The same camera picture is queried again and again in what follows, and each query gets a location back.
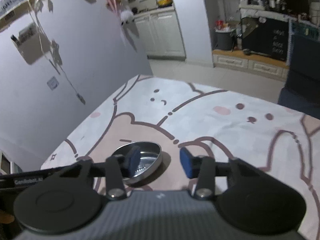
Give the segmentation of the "round steel bowl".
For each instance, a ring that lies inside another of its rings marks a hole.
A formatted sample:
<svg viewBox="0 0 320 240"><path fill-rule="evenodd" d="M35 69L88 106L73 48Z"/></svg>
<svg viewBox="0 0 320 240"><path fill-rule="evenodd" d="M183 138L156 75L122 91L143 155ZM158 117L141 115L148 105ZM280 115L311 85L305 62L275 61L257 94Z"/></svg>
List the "round steel bowl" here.
<svg viewBox="0 0 320 240"><path fill-rule="evenodd" d="M149 141L120 146L112 155L120 161L123 182L126 185L140 183L154 174L163 160L161 146Z"/></svg>

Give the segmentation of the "cartoon bear tablecloth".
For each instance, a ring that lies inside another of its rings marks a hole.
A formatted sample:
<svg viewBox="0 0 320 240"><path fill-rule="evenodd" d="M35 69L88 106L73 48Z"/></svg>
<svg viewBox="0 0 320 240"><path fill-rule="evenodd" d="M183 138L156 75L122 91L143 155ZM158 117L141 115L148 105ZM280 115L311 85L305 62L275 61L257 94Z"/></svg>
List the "cartoon bear tablecloth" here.
<svg viewBox="0 0 320 240"><path fill-rule="evenodd" d="M195 185L179 151L220 162L240 158L296 189L307 205L299 232L319 239L319 120L302 112L220 88L138 75L98 106L42 168L80 159L104 161L119 147L155 142L163 164L140 190Z"/></svg>

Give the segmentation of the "low wooden drawer cabinet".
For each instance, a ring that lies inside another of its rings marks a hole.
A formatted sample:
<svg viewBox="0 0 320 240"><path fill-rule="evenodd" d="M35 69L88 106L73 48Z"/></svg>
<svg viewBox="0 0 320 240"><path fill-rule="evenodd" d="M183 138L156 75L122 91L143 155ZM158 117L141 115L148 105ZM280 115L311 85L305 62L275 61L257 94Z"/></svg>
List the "low wooden drawer cabinet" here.
<svg viewBox="0 0 320 240"><path fill-rule="evenodd" d="M262 55L245 55L242 50L213 50L215 67L237 70L263 76L266 78L285 81L289 71L286 62Z"/></svg>

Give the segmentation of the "dark blue chair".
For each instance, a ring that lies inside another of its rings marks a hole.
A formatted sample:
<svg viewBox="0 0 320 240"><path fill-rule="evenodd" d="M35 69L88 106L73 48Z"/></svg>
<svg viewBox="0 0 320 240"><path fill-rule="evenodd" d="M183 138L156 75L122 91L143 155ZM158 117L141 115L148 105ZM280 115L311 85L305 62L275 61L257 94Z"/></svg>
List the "dark blue chair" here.
<svg viewBox="0 0 320 240"><path fill-rule="evenodd" d="M319 29L289 22L289 70L278 104L319 119Z"/></svg>

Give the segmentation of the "grey trash bin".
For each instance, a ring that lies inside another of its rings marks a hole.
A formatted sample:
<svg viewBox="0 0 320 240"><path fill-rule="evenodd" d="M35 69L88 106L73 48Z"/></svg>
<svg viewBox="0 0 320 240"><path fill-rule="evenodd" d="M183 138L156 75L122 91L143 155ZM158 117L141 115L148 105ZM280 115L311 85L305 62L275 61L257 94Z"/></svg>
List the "grey trash bin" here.
<svg viewBox="0 0 320 240"><path fill-rule="evenodd" d="M217 49L219 50L233 50L236 40L235 29L216 30Z"/></svg>

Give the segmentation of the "white kitchen cabinet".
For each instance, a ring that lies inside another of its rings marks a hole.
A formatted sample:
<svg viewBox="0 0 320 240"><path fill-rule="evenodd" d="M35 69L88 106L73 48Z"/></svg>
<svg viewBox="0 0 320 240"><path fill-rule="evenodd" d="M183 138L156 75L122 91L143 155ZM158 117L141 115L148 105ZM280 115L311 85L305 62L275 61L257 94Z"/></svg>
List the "white kitchen cabinet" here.
<svg viewBox="0 0 320 240"><path fill-rule="evenodd" d="M141 12L135 16L135 25L148 57L186 58L173 6Z"/></svg>

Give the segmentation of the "black letter board sign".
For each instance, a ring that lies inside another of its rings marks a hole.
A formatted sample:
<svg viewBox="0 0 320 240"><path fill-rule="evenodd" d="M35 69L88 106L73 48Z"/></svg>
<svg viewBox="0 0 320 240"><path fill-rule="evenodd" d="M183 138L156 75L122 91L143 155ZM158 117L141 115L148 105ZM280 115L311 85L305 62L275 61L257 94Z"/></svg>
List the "black letter board sign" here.
<svg viewBox="0 0 320 240"><path fill-rule="evenodd" d="M267 17L241 19L242 49L252 54L286 61L289 23Z"/></svg>

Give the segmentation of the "yellow pot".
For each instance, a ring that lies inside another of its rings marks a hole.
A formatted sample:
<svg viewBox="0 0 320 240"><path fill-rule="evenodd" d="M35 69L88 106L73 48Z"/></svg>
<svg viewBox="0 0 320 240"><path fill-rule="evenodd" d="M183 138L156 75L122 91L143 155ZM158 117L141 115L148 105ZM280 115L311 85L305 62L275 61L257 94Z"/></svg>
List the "yellow pot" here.
<svg viewBox="0 0 320 240"><path fill-rule="evenodd" d="M172 6L173 0L156 0L160 8Z"/></svg>

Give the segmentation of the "white plush wall toy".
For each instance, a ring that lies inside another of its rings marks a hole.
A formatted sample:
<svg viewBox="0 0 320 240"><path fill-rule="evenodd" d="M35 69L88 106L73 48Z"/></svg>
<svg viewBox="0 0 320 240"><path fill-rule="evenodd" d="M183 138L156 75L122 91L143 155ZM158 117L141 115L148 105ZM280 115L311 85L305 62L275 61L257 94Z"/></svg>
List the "white plush wall toy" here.
<svg viewBox="0 0 320 240"><path fill-rule="evenodd" d="M121 25L129 24L129 23L133 22L134 20L135 20L134 14L131 10L123 10L120 13Z"/></svg>

